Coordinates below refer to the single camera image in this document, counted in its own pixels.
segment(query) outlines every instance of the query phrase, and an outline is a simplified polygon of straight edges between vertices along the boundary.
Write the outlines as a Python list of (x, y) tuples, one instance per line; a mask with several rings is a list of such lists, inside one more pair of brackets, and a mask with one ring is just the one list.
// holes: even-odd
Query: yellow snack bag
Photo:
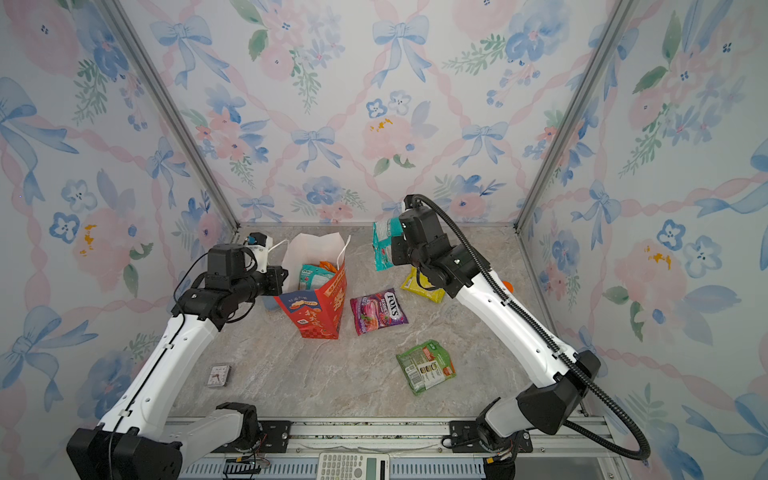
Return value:
[[(442, 302), (442, 298), (445, 296), (445, 290), (442, 288), (439, 290), (424, 290), (416, 282), (416, 275), (418, 274), (419, 273), (416, 271), (416, 267), (412, 266), (410, 275), (408, 275), (408, 278), (406, 278), (406, 281), (402, 283), (400, 288), (403, 290), (408, 290), (409, 292), (413, 292), (416, 295), (424, 296), (425, 298), (428, 298), (435, 303)], [(426, 288), (432, 286), (432, 284), (427, 280), (427, 277), (423, 275), (421, 275), (419, 278), (419, 282), (421, 282), (421, 284)]]

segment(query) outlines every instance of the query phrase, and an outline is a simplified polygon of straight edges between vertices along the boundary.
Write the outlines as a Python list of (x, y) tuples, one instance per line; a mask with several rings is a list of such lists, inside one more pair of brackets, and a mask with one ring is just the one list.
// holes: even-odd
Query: green snack bag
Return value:
[(456, 376), (451, 356), (435, 340), (427, 340), (405, 353), (397, 355), (402, 372), (414, 395)]

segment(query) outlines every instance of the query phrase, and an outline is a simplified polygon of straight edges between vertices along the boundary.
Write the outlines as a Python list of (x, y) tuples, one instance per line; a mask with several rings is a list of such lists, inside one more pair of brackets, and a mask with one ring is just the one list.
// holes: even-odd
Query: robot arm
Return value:
[(272, 239), (255, 233), (249, 240), (249, 246), (210, 249), (207, 272), (178, 299), (160, 343), (131, 386), (96, 428), (78, 429), (71, 437), (67, 453), (80, 478), (174, 479), (225, 443), (249, 452), (262, 439), (256, 408), (242, 403), (224, 403), (197, 422), (165, 427), (195, 362), (224, 325), (237, 321), (232, 317), (238, 306), (282, 293), (288, 272), (267, 266)]
[[(480, 317), (515, 354), (532, 382), (515, 398), (497, 399), (486, 407), (477, 418), (480, 440), (496, 450), (509, 446), (510, 438), (521, 430), (536, 428), (554, 435), (565, 425), (619, 455), (648, 458), (650, 446), (642, 431), (594, 384), (600, 368), (596, 355), (589, 350), (576, 353), (542, 326), (501, 286), (488, 261), (438, 205), (416, 194), (405, 198), (405, 206), (399, 216), (403, 234), (392, 238), (392, 263), (415, 266), (434, 287), (443, 288)], [(459, 238), (459, 245), (450, 244), (441, 218)], [(588, 390), (629, 428), (640, 446), (638, 451), (621, 448), (568, 421)]]

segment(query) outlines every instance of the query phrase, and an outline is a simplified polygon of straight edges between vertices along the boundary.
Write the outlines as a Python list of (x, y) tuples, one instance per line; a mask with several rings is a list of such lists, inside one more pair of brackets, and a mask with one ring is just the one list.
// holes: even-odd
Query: orange object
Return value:
[(320, 267), (320, 268), (324, 268), (324, 269), (328, 270), (328, 271), (329, 271), (329, 272), (331, 272), (331, 273), (338, 273), (338, 272), (339, 272), (339, 271), (338, 271), (338, 270), (337, 270), (337, 269), (336, 269), (336, 268), (333, 266), (333, 263), (331, 263), (331, 262), (326, 262), (325, 260), (324, 260), (324, 261), (322, 261), (322, 262), (320, 262), (320, 265), (319, 265), (319, 267)]

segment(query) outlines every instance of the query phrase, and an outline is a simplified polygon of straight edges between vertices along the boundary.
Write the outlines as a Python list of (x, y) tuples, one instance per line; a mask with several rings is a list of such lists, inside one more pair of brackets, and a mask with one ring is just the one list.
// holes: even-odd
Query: teal candy bag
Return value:
[(392, 237), (402, 235), (402, 226), (398, 217), (382, 220), (373, 224), (373, 251), (376, 254), (376, 271), (392, 266)]

